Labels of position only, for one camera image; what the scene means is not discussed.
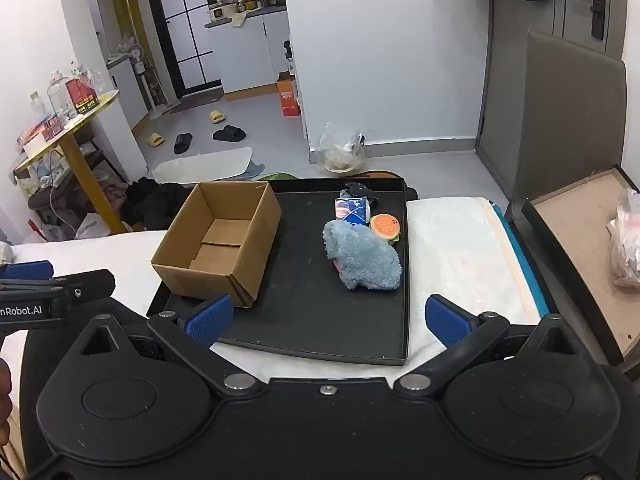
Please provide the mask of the person's hand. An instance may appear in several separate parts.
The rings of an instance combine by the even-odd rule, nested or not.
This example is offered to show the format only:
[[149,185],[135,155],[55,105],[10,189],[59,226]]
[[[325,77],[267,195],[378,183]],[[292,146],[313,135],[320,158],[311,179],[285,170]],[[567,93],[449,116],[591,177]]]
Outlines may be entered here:
[[12,379],[9,365],[0,360],[0,445],[5,446],[10,438],[9,417],[13,404],[10,398]]

